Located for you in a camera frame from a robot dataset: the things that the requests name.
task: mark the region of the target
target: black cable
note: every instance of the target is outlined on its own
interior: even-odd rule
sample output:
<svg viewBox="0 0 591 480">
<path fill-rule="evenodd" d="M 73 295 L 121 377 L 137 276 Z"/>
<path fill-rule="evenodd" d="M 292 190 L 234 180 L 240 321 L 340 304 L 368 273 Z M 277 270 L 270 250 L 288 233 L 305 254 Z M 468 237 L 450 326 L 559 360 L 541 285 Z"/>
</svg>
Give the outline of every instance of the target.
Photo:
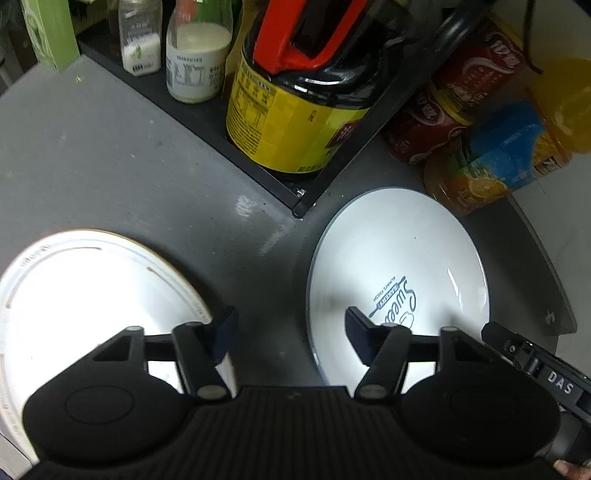
<svg viewBox="0 0 591 480">
<path fill-rule="evenodd" d="M 531 44 L 531 24 L 534 20 L 535 0 L 527 0 L 525 6 L 525 17 L 523 20 L 523 53 L 525 56 L 525 62 L 528 67 L 539 75 L 544 73 L 544 70 L 538 68 L 531 61 L 530 55 L 530 44 Z"/>
</svg>

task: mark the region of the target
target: white plate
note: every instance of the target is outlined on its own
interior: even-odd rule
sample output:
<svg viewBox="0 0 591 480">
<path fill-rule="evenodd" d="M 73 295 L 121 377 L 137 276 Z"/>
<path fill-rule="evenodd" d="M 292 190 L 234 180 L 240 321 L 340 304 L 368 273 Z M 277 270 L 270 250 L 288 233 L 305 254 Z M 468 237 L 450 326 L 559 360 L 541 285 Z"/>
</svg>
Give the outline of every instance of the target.
<svg viewBox="0 0 591 480">
<path fill-rule="evenodd" d="M 0 468 L 10 478 L 20 478 L 31 466 L 29 459 L 0 435 Z"/>
<path fill-rule="evenodd" d="M 415 335 L 456 325 L 480 339 L 488 289 L 472 240 L 430 197 L 405 189 L 367 192 L 328 225 L 308 278 L 311 348 L 324 381 L 351 394 L 367 371 L 345 333 L 345 309 L 357 306 L 377 325 L 397 323 Z M 403 388 L 433 374 L 411 364 Z"/>
<path fill-rule="evenodd" d="M 71 230 L 39 240 L 0 279 L 0 430 L 35 462 L 21 412 L 38 387 L 129 325 L 157 335 L 211 319 L 178 271 L 128 238 Z M 148 368 L 178 388 L 174 364 Z M 229 358 L 217 369 L 235 394 Z"/>
</svg>

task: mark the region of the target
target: human hand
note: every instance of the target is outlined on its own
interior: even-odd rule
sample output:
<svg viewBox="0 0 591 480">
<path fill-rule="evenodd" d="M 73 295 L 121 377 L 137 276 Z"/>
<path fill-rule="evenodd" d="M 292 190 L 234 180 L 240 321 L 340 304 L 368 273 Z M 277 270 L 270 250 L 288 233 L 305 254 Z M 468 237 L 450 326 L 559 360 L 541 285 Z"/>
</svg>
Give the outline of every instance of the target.
<svg viewBox="0 0 591 480">
<path fill-rule="evenodd" d="M 554 468 L 567 480 L 591 480 L 591 467 L 574 465 L 564 460 L 556 460 Z"/>
</svg>

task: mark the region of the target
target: plate rim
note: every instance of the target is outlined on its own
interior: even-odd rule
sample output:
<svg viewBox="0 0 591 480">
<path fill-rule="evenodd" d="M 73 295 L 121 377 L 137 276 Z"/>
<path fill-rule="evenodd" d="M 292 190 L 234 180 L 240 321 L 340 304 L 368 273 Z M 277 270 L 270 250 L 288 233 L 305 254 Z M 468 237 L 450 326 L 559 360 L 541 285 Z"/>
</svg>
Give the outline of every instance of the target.
<svg viewBox="0 0 591 480">
<path fill-rule="evenodd" d="M 203 310 L 203 312 L 205 313 L 206 318 L 208 318 L 209 322 L 211 322 L 213 320 L 213 316 L 211 314 L 211 311 L 209 310 L 206 302 L 203 300 L 203 298 L 201 297 L 201 295 L 199 294 L 199 292 L 193 287 L 193 285 L 188 281 L 188 279 L 181 273 L 179 272 L 178 269 L 176 269 L 175 266 L 173 266 L 168 260 L 166 260 L 164 257 L 162 257 L 159 253 L 155 252 L 153 249 L 151 249 L 150 247 L 132 239 L 129 238 L 125 235 L 121 235 L 119 233 L 116 232 L 111 232 L 108 230 L 103 230 L 103 229 L 98 229 L 98 228 L 69 228 L 69 229 L 65 229 L 65 230 L 60 230 L 54 233 L 51 233 L 49 235 L 46 236 L 42 236 L 40 238 L 38 238 L 37 240 L 35 240 L 34 242 L 30 243 L 29 245 L 27 245 L 27 247 L 23 248 L 22 250 L 20 250 L 20 252 L 17 254 L 16 257 L 14 257 L 12 259 L 12 261 L 8 264 L 8 266 L 6 267 L 6 269 L 4 270 L 4 272 L 2 273 L 2 275 L 0 275 L 0 284 L 2 283 L 2 280 L 7 277 L 10 279 L 13 278 L 18 278 L 20 277 L 24 272 L 27 272 L 28 269 L 23 269 L 21 272 L 15 271 L 14 273 L 11 273 L 11 275 L 7 276 L 8 273 L 10 273 L 10 271 L 20 262 L 23 261 L 23 256 L 26 258 L 26 254 L 29 252 L 29 250 L 32 247 L 35 247 L 37 245 L 39 245 L 40 243 L 42 243 L 43 241 L 45 241 L 46 239 L 51 239 L 54 237 L 58 237 L 61 235 L 67 235 L 67 234 L 76 234 L 76 233 L 80 233 L 80 234 L 84 234 L 84 233 L 99 233 L 101 235 L 105 236 L 105 240 L 107 240 L 109 237 L 111 238 L 116 238 L 119 242 L 115 242 L 114 244 L 120 248 L 125 248 L 125 245 L 123 245 L 124 243 L 129 243 L 131 244 L 133 247 L 136 247 L 138 249 L 140 249 L 141 251 L 147 252 L 148 254 L 150 254 L 150 256 L 152 256 L 153 259 L 155 259 L 156 261 L 161 262 L 161 264 L 163 266 L 166 267 L 166 269 L 168 269 L 168 273 L 172 274 L 175 279 L 177 281 L 180 282 L 180 284 L 186 289 L 186 292 L 191 294 L 193 296 L 192 300 L 196 300 L 196 303 L 199 304 L 199 307 Z M 66 239 L 66 241 L 76 241 L 76 240 L 84 240 L 84 238 L 71 238 L 71 239 Z M 88 239 L 91 241 L 101 241 L 101 239 L 99 238 L 92 238 L 92 239 Z M 139 252 L 137 251 L 133 251 L 133 253 L 135 255 L 139 255 Z M 33 261 L 30 265 L 30 267 L 36 265 L 36 261 Z M 10 289 L 7 289 L 7 293 L 10 294 L 10 292 L 15 288 L 15 286 L 18 285 L 18 282 L 16 284 L 11 284 L 10 285 Z M 5 306 L 3 304 L 0 304 L 0 312 L 5 310 Z M 230 390 L 234 390 L 238 388 L 238 382 L 236 381 L 236 372 L 234 370 L 234 366 L 232 363 L 232 360 L 230 358 L 229 355 L 227 355 L 225 357 L 225 362 L 227 362 L 228 368 L 229 368 L 229 373 L 231 375 L 231 379 L 233 381 L 233 385 L 228 386 L 230 388 Z M 4 379 L 4 368 L 0 369 L 0 375 L 3 377 L 2 381 L 0 382 L 0 392 L 6 392 L 7 394 L 9 393 L 9 391 L 7 389 L 4 388 L 5 386 L 5 379 Z M 10 407 L 9 410 L 11 411 L 10 415 L 12 415 L 12 411 L 14 410 L 14 408 Z M 22 422 L 19 422 L 21 424 L 21 430 L 22 432 L 18 432 L 15 431 L 14 428 L 11 426 L 11 422 L 10 419 L 7 418 L 7 413 L 5 412 L 5 409 L 2 408 L 0 411 L 0 425 L 4 426 L 8 431 L 3 431 L 0 432 L 0 434 L 7 440 L 9 441 L 14 448 L 16 448 L 17 451 L 19 451 L 20 454 L 22 454 L 25 458 L 27 458 L 29 460 L 29 462 L 31 462 L 32 464 L 35 463 L 35 460 L 37 458 L 36 453 L 33 451 L 34 457 L 32 458 L 29 452 L 29 446 L 30 446 L 30 441 L 28 440 L 28 438 L 26 437 L 26 433 L 24 432 L 24 429 L 22 428 Z M 21 441 L 21 436 L 23 436 L 26 438 L 28 445 L 21 445 L 22 441 Z M 3 463 L 3 455 L 2 452 L 0 452 L 0 462 Z"/>
<path fill-rule="evenodd" d="M 14 443 L 3 433 L 0 433 L 0 443 L 4 443 L 3 447 L 0 449 L 0 468 L 4 470 L 7 475 L 13 475 L 13 472 L 15 471 L 14 464 L 18 462 L 18 460 L 15 462 L 16 457 L 18 457 L 20 460 L 25 460 L 26 463 L 28 463 L 28 467 L 25 471 L 20 471 L 20 469 L 18 469 L 19 471 L 16 472 L 16 476 L 14 478 L 20 478 L 33 466 L 31 459 L 26 456 L 25 453 L 22 452 L 16 445 L 14 445 Z"/>
<path fill-rule="evenodd" d="M 316 346 L 314 344 L 314 338 L 312 337 L 311 320 L 310 320 L 310 290 L 311 290 L 312 274 L 314 271 L 314 266 L 316 264 L 316 257 L 318 255 L 318 252 L 320 251 L 320 247 L 322 246 L 322 243 L 324 242 L 326 235 L 328 234 L 328 231 L 330 230 L 330 227 L 333 225 L 333 223 L 336 222 L 336 220 L 341 216 L 341 214 L 343 214 L 344 211 L 352 203 L 365 197 L 366 195 L 369 195 L 369 194 L 375 193 L 375 192 L 379 192 L 381 190 L 406 190 L 408 192 L 412 192 L 412 193 L 418 194 L 420 196 L 426 197 L 429 200 L 433 201 L 436 205 L 439 205 L 455 221 L 455 223 L 459 224 L 460 227 L 462 227 L 462 229 L 466 232 L 466 235 L 470 239 L 470 242 L 472 243 L 472 246 L 474 247 L 474 250 L 476 252 L 476 257 L 478 259 L 478 263 L 480 265 L 480 271 L 482 272 L 482 278 L 484 279 L 484 285 L 486 287 L 486 295 L 487 295 L 487 299 L 488 299 L 487 303 L 488 303 L 488 311 L 489 311 L 489 314 L 488 314 L 489 320 L 488 321 L 489 322 L 491 321 L 490 292 L 488 290 L 488 280 L 486 278 L 486 272 L 484 270 L 484 265 L 482 264 L 482 259 L 480 258 L 480 253 L 478 253 L 478 249 L 476 248 L 476 245 L 474 245 L 474 241 L 472 240 L 472 237 L 467 232 L 467 230 L 464 228 L 464 226 L 462 225 L 460 220 L 458 220 L 457 217 L 454 214 L 452 214 L 452 212 L 450 212 L 444 205 L 442 205 L 438 201 L 434 200 L 431 196 L 427 195 L 426 193 L 419 192 L 418 190 L 409 189 L 407 187 L 377 187 L 375 189 L 368 190 L 367 192 L 363 192 L 363 193 L 357 195 L 355 198 L 348 201 L 347 203 L 345 203 L 345 205 L 343 205 L 339 209 L 339 211 L 337 213 L 335 213 L 334 217 L 331 218 L 330 222 L 324 228 L 324 231 L 322 232 L 322 236 L 318 240 L 318 243 L 316 244 L 316 248 L 314 249 L 314 255 L 312 255 L 312 261 L 310 262 L 310 267 L 308 269 L 308 278 L 306 281 L 306 333 L 308 336 L 308 345 L 309 345 L 310 350 L 312 352 L 312 357 L 314 359 L 314 363 L 316 364 L 316 369 L 320 375 L 320 378 L 322 379 L 322 381 L 325 385 L 331 385 L 331 383 L 328 382 L 328 378 L 326 376 L 326 373 L 324 372 L 322 366 L 320 365 L 320 360 L 318 357 Z"/>
</svg>

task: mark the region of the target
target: gray countertop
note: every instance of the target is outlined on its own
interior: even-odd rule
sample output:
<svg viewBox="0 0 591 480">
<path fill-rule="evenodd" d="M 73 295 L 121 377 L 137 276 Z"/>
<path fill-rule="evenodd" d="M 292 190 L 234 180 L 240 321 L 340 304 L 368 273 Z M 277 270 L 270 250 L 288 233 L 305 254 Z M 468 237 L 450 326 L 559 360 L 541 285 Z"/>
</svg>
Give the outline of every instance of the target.
<svg viewBox="0 0 591 480">
<path fill-rule="evenodd" d="M 242 384 L 321 384 L 304 299 L 324 228 L 369 189 L 423 189 L 420 170 L 393 159 L 376 139 L 304 219 L 295 219 L 200 138 L 85 57 L 60 74 L 43 66 L 26 74 L 0 98 L 0 135 L 0 269 L 28 244 L 63 229 L 136 239 L 185 274 L 213 313 L 225 304 L 239 309 L 232 356 Z M 487 273 L 491 319 L 555 350 L 558 330 L 544 316 L 554 311 L 559 323 L 565 307 L 552 281 L 540 283 L 550 272 L 545 264 L 528 267 L 541 254 L 511 205 L 499 202 L 464 223 Z"/>
</svg>

